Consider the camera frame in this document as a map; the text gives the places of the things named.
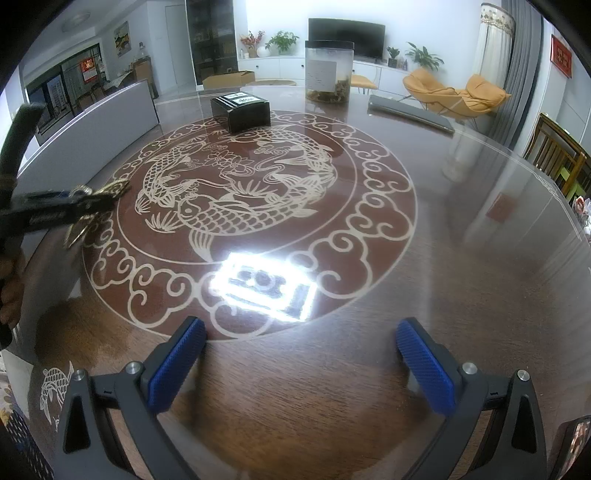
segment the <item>black box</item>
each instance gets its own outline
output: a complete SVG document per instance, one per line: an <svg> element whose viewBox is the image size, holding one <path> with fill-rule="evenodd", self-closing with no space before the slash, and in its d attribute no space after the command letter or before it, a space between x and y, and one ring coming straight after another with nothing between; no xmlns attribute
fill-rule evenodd
<svg viewBox="0 0 591 480"><path fill-rule="evenodd" d="M251 93L226 93L212 98L212 113L232 135L248 128L271 125L269 101Z"/></svg>

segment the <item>jar label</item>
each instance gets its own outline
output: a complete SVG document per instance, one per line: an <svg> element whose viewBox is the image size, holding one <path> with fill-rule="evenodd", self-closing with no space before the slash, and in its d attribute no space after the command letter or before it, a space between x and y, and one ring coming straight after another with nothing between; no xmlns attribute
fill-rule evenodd
<svg viewBox="0 0 591 480"><path fill-rule="evenodd" d="M336 62L306 59L306 88L318 92L334 92Z"/></svg>

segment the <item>ceiling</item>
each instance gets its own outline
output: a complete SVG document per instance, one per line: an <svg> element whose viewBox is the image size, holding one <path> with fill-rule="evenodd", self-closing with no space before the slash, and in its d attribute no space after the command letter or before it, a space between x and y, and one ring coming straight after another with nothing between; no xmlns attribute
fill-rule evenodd
<svg viewBox="0 0 591 480"><path fill-rule="evenodd" d="M118 6L118 4L128 3L124 0L74 0L51 24L41 32L41 35L33 42L31 48L25 56L27 58L33 58L43 51L47 50L52 45L62 42L68 37L72 37L77 33L86 30L91 27L100 25L105 19L107 14ZM69 32L62 32L61 26L66 20L73 17L74 15L90 12L90 18L85 22L81 23L73 30Z"/></svg>

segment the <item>television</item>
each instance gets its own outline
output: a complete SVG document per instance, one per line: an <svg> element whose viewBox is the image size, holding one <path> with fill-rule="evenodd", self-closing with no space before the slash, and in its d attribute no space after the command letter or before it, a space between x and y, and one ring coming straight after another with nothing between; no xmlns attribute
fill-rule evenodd
<svg viewBox="0 0 591 480"><path fill-rule="evenodd" d="M358 57L381 59L384 55L386 26L377 23L339 20L337 18L309 18L308 40L343 40L355 43Z"/></svg>

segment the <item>curtain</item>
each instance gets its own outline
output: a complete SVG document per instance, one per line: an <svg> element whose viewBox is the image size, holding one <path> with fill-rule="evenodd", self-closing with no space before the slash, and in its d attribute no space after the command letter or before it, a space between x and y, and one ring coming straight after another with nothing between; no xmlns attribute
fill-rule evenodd
<svg viewBox="0 0 591 480"><path fill-rule="evenodd" d="M515 19L515 38L505 91L511 97L496 113L488 136L513 149L530 108L542 52L542 16L525 0L502 0Z"/></svg>
<svg viewBox="0 0 591 480"><path fill-rule="evenodd" d="M495 5L482 4L473 72L503 88L514 35L515 20L509 12Z"/></svg>

